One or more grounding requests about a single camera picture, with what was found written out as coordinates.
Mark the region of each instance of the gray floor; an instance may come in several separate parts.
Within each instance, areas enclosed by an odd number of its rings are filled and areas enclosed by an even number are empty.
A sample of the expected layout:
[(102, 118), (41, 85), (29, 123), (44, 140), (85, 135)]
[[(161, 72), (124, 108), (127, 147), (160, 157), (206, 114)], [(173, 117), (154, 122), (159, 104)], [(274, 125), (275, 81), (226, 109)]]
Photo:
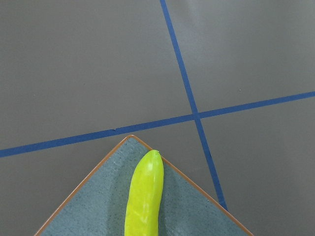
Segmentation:
[[(199, 111), (315, 90), (315, 2), (168, 0)], [(159, 1), (2, 1), (0, 149), (191, 114)], [(315, 98), (202, 119), (229, 211), (315, 234)], [(217, 199), (194, 121), (134, 132)], [(32, 235), (127, 134), (0, 158), (0, 235)]]

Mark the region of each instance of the speckled gray surface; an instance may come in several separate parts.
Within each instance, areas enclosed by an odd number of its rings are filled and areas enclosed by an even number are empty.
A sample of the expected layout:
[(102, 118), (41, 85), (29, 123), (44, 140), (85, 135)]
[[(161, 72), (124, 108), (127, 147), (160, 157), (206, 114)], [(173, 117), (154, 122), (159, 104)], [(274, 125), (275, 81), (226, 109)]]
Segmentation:
[[(122, 236), (129, 184), (148, 150), (128, 139), (78, 191), (42, 236)], [(247, 235), (168, 165), (159, 214), (161, 236)]]

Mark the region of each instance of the blue line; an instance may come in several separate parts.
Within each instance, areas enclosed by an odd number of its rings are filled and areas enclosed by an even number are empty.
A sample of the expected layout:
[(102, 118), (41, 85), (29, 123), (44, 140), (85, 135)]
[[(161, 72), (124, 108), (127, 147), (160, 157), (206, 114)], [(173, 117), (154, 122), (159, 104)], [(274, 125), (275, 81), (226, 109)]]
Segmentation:
[(94, 139), (101, 139), (105, 137), (126, 134), (126, 133), (131, 133), (131, 132), (140, 131), (140, 130), (152, 129), (156, 127), (171, 125), (171, 124), (178, 124), (178, 123), (182, 123), (182, 122), (186, 122), (190, 120), (193, 120), (193, 115), (185, 115), (185, 116), (180, 116), (180, 117), (161, 119), (161, 120), (142, 123), (142, 124), (120, 127), (117, 129), (108, 129), (108, 130), (98, 131), (94, 133), (82, 134), (82, 135), (56, 139), (56, 140), (50, 140), (50, 141), (36, 143), (36, 144), (12, 147), (8, 149), (0, 150), (0, 157), (12, 156), (12, 155), (17, 155), (17, 154), (37, 151), (37, 150), (43, 150), (43, 149), (48, 149), (48, 148), (55, 148), (55, 147), (60, 147), (64, 145), (75, 144), (75, 143), (85, 142), (85, 141), (94, 140)]
[(169, 12), (168, 12), (165, 0), (160, 0), (160, 3), (161, 3), (161, 7), (162, 7), (163, 14), (164, 14), (164, 17), (165, 17), (165, 21), (166, 21), (166, 24), (167, 24), (168, 32), (169, 32), (169, 35), (171, 37), (171, 41), (172, 41), (172, 44), (173, 44), (173, 48), (174, 48), (174, 51), (175, 51), (175, 55), (176, 55), (176, 59), (177, 59), (177, 62), (178, 62), (178, 66), (179, 66), (179, 69), (180, 69), (180, 72), (181, 72), (181, 75), (182, 75), (182, 78), (183, 78), (186, 94), (187, 94), (187, 97), (188, 97), (188, 100), (189, 100), (189, 104), (190, 104), (190, 108), (191, 108), (192, 114), (194, 116), (194, 121), (196, 123), (196, 127), (197, 127), (197, 130), (198, 130), (198, 134), (199, 134), (199, 138), (200, 138), (200, 141), (201, 141), (201, 144), (202, 144), (202, 148), (203, 148), (203, 151), (204, 151), (205, 156), (206, 156), (206, 160), (207, 160), (207, 163), (208, 163), (208, 166), (209, 166), (209, 170), (210, 170), (210, 173), (211, 173), (211, 177), (212, 177), (212, 180), (213, 180), (214, 187), (216, 189), (218, 200), (219, 200), (220, 205), (227, 210), (227, 205), (225, 203), (225, 199), (224, 199), (223, 191), (222, 191), (222, 188), (221, 188), (221, 185), (220, 185), (220, 181), (219, 181), (219, 177), (218, 177), (218, 174), (217, 174), (217, 170), (216, 170), (215, 164), (213, 162), (213, 159), (212, 159), (212, 156), (211, 156), (211, 153), (210, 153), (210, 149), (209, 149), (209, 145), (208, 145), (208, 142), (207, 142), (207, 139), (206, 139), (206, 135), (205, 135), (205, 132), (203, 130), (202, 123), (201, 123), (201, 120), (200, 120), (200, 117), (199, 117), (197, 105), (196, 105), (196, 102), (195, 102), (193, 94), (192, 94), (192, 90), (191, 90), (191, 87), (190, 87), (187, 71), (186, 71), (186, 68), (185, 68), (185, 64), (184, 64), (184, 60), (183, 60), (183, 57), (182, 57), (182, 54), (181, 54), (181, 50), (179, 48), (179, 45), (178, 45), (178, 42), (177, 42), (177, 39), (176, 39), (176, 35), (175, 35), (175, 31), (174, 31), (173, 24), (172, 24), (172, 21), (171, 21), (171, 17), (169, 15)]
[(249, 109), (259, 108), (259, 107), (265, 107), (265, 106), (275, 105), (279, 103), (291, 102), (291, 101), (310, 98), (310, 97), (315, 97), (315, 91), (300, 93), (300, 94), (286, 96), (286, 97), (279, 97), (279, 98), (274, 98), (274, 99), (269, 99), (269, 100), (264, 100), (264, 101), (259, 101), (259, 102), (252, 102), (252, 103), (247, 103), (247, 104), (238, 105), (238, 106), (226, 107), (226, 108), (216, 109), (212, 111), (200, 112), (199, 115), (200, 115), (200, 118), (215, 117), (215, 116), (220, 116), (223, 114), (239, 112), (239, 111), (244, 111), (244, 110), (249, 110)]

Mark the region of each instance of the blue tape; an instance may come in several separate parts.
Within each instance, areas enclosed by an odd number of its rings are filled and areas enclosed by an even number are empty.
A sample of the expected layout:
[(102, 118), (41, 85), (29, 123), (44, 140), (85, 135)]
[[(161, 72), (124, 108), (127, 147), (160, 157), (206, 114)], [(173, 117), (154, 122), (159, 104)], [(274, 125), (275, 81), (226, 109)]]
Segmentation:
[(196, 127), (197, 127), (199, 138), (200, 138), (200, 141), (201, 141), (201, 144), (202, 144), (202, 148), (203, 148), (203, 151), (205, 153), (206, 160), (207, 160), (207, 163), (208, 163), (208, 167), (209, 167), (209, 170), (210, 170), (210, 173), (211, 173), (211, 177), (212, 177), (212, 180), (213, 180), (213, 184), (214, 184), (217, 196), (218, 196), (218, 200), (219, 200), (220, 205), (227, 210), (227, 206), (226, 206), (224, 195), (223, 195), (223, 191), (222, 191), (222, 188), (221, 188), (221, 185), (220, 185), (219, 177), (218, 177), (218, 174), (217, 174), (217, 171), (216, 171), (216, 168), (215, 168), (215, 165), (214, 165), (211, 153), (210, 153), (210, 149), (209, 149), (209, 145), (208, 145), (208, 142), (207, 142), (207, 139), (206, 139), (205, 132), (204, 132), (202, 124), (201, 124), (201, 120), (200, 120), (200, 117), (199, 117), (199, 114), (198, 114), (197, 105), (196, 105), (195, 99), (194, 99), (193, 94), (192, 94), (192, 90), (191, 90), (191, 87), (190, 87), (187, 71), (186, 71), (186, 68), (185, 68), (185, 64), (184, 64), (184, 60), (183, 60), (183, 57), (182, 57), (182, 54), (181, 54), (181, 50), (180, 50), (178, 42), (177, 42), (177, 38), (176, 38), (176, 35), (175, 35), (175, 31), (174, 31), (174, 28), (173, 28), (171, 17), (169, 15), (169, 12), (168, 12), (165, 0), (160, 0), (160, 3), (161, 3), (161, 7), (162, 7), (163, 14), (164, 14), (164, 17), (165, 17), (165, 21), (166, 21), (166, 24), (167, 24), (168, 32), (169, 32), (169, 35), (171, 37), (171, 41), (172, 41), (172, 44), (173, 44), (173, 48), (174, 48), (174, 51), (175, 51), (175, 55), (176, 55), (176, 59), (177, 59), (177, 62), (178, 62), (178, 66), (179, 66), (179, 69), (180, 69), (180, 72), (181, 72), (181, 75), (182, 75), (182, 79), (183, 79), (185, 90), (186, 90), (186, 94), (187, 94), (187, 97), (188, 97), (188, 100), (189, 100), (190, 108), (191, 108), (192, 114), (194, 116), (194, 121), (196, 123)]
[(48, 148), (55, 148), (55, 147), (60, 147), (64, 145), (75, 144), (75, 143), (85, 142), (85, 141), (94, 140), (94, 139), (101, 139), (105, 137), (126, 134), (126, 133), (131, 133), (131, 132), (140, 131), (140, 130), (152, 129), (156, 127), (171, 125), (171, 124), (178, 124), (178, 123), (182, 123), (182, 122), (186, 122), (190, 120), (193, 120), (193, 115), (185, 115), (185, 116), (180, 116), (180, 117), (161, 119), (161, 120), (142, 123), (142, 124), (120, 127), (117, 129), (108, 129), (108, 130), (98, 131), (94, 133), (82, 134), (82, 135), (56, 139), (56, 140), (51, 140), (51, 141), (46, 141), (46, 142), (41, 142), (41, 143), (36, 143), (36, 144), (12, 147), (8, 149), (0, 150), (0, 157), (12, 156), (12, 155), (17, 155), (17, 154), (37, 151), (37, 150), (43, 150), (43, 149), (48, 149)]
[(269, 99), (269, 100), (264, 100), (264, 101), (259, 101), (259, 102), (252, 102), (252, 103), (247, 103), (247, 104), (238, 105), (238, 106), (226, 107), (226, 108), (216, 109), (212, 111), (201, 112), (199, 113), (199, 115), (200, 115), (200, 118), (215, 117), (215, 116), (220, 116), (220, 115), (228, 114), (232, 112), (239, 112), (239, 111), (249, 110), (253, 108), (259, 108), (259, 107), (265, 107), (265, 106), (275, 105), (279, 103), (291, 102), (291, 101), (310, 98), (310, 97), (315, 97), (315, 91), (300, 93), (300, 94), (286, 96), (286, 97), (279, 97), (279, 98), (274, 98), (274, 99)]

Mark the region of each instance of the brown edge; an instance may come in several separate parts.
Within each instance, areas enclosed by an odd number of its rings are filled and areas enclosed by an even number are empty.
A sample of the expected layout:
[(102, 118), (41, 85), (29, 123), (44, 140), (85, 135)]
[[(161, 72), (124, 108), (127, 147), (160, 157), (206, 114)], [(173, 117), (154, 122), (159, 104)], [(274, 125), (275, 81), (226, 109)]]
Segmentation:
[[(149, 145), (147, 145), (144, 141), (139, 139), (135, 135), (128, 135), (126, 136), (122, 141), (120, 141), (99, 163), (97, 166), (94, 167), (94, 169), (82, 180), (82, 182), (72, 191), (72, 193), (63, 201), (63, 203), (55, 210), (55, 212), (48, 218), (48, 220), (43, 224), (43, 226), (37, 231), (37, 233), (34, 236), (40, 236), (40, 234), (44, 231), (44, 229), (53, 221), (53, 219), (58, 215), (58, 213), (64, 208), (64, 206), (73, 198), (73, 196), (82, 188), (82, 186), (94, 175), (94, 173), (104, 164), (105, 161), (107, 161), (111, 155), (117, 151), (118, 148), (122, 144), (124, 144), (128, 139), (134, 138), (139, 143), (141, 143), (143, 146), (145, 146), (147, 149), (152, 150)], [(237, 219), (234, 218), (228, 211), (226, 211), (219, 203), (217, 203), (216, 200), (214, 200), (210, 195), (208, 195), (205, 191), (202, 190), (196, 183), (194, 183), (190, 178), (188, 178), (183, 172), (181, 172), (179, 169), (177, 169), (172, 163), (170, 163), (168, 160), (166, 160), (164, 157), (162, 157), (164, 163), (169, 165), (171, 168), (173, 168), (178, 174), (180, 174), (186, 181), (188, 181), (195, 189), (197, 189), (202, 195), (204, 195), (210, 202), (212, 202), (217, 208), (219, 208), (227, 217), (229, 217), (236, 225), (238, 225), (245, 233), (247, 233), (250, 236), (253, 236), (253, 234), (245, 228), (244, 225), (242, 225)]]

